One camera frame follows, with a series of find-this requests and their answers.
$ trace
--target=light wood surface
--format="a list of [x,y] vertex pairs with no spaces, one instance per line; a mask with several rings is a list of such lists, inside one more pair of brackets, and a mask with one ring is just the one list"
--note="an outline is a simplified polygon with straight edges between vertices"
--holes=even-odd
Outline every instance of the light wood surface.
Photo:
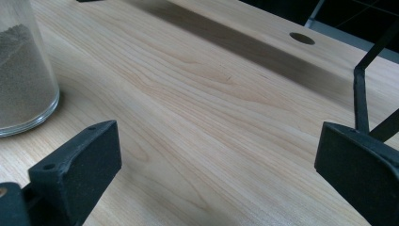
[[[0,181],[25,186],[44,156],[117,120],[122,170],[85,225],[368,225],[313,167],[323,121],[354,124],[363,51],[235,0],[32,5],[61,101],[0,139]],[[367,71],[372,127],[399,107],[398,69]]]

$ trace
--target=wood grain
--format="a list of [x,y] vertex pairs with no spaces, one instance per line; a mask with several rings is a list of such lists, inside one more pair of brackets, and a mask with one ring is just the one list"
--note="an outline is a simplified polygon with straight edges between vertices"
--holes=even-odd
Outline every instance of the wood grain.
[[[123,167],[85,225],[367,225],[313,167],[323,121],[354,124],[363,51],[239,1],[32,5],[61,102],[0,140],[0,181],[117,120]],[[399,106],[398,69],[367,72],[372,126]]]

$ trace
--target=black metal rod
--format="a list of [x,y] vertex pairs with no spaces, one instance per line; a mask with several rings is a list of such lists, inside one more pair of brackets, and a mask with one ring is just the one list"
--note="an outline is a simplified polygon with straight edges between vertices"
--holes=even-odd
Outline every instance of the black metal rod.
[[388,43],[399,32],[399,18],[388,28],[385,34],[375,43],[372,49],[364,56],[356,68],[365,70],[378,54],[387,46]]
[[385,142],[389,138],[393,137],[397,132],[399,132],[399,109],[393,112],[374,130],[372,130],[370,136]]
[[355,128],[365,134],[370,131],[369,116],[367,113],[365,71],[355,68],[355,81],[353,83],[355,99]]
[[366,134],[370,132],[370,127],[367,113],[365,70],[398,32],[399,18],[364,56],[354,70],[355,128]]
[[362,4],[362,5],[364,5],[364,6],[368,7],[368,8],[373,8],[373,9],[376,9],[376,10],[380,10],[380,11],[385,12],[385,13],[388,13],[388,14],[390,14],[390,15],[399,17],[399,14],[396,14],[396,13],[394,13],[394,12],[388,11],[388,10],[386,10],[386,9],[378,8],[378,7],[375,7],[375,6],[370,5],[370,4],[367,4],[367,3],[362,3],[362,2],[360,2],[360,1],[358,1],[358,0],[352,0],[352,1],[353,1],[353,2],[356,2],[356,3],[359,3],[359,4]]

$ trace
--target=clamp jaw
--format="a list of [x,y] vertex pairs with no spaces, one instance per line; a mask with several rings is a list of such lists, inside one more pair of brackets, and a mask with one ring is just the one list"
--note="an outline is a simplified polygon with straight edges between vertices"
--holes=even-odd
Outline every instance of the clamp jaw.
[[121,168],[116,121],[88,127],[29,169],[30,184],[0,184],[2,226],[79,226]]

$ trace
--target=screw hole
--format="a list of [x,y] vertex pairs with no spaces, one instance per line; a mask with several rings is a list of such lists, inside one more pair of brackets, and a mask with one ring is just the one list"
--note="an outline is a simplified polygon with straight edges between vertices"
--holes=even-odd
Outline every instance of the screw hole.
[[56,166],[56,164],[48,164],[43,167],[44,170],[51,170]]
[[5,196],[7,193],[7,189],[5,187],[0,187],[0,198]]
[[314,42],[313,39],[309,38],[308,36],[305,36],[305,35],[302,35],[302,34],[299,34],[299,33],[292,32],[292,33],[290,33],[290,36],[294,40],[297,40],[299,42],[302,42],[302,43],[305,43],[305,44],[308,44],[308,45],[314,45],[316,43],[316,42]]

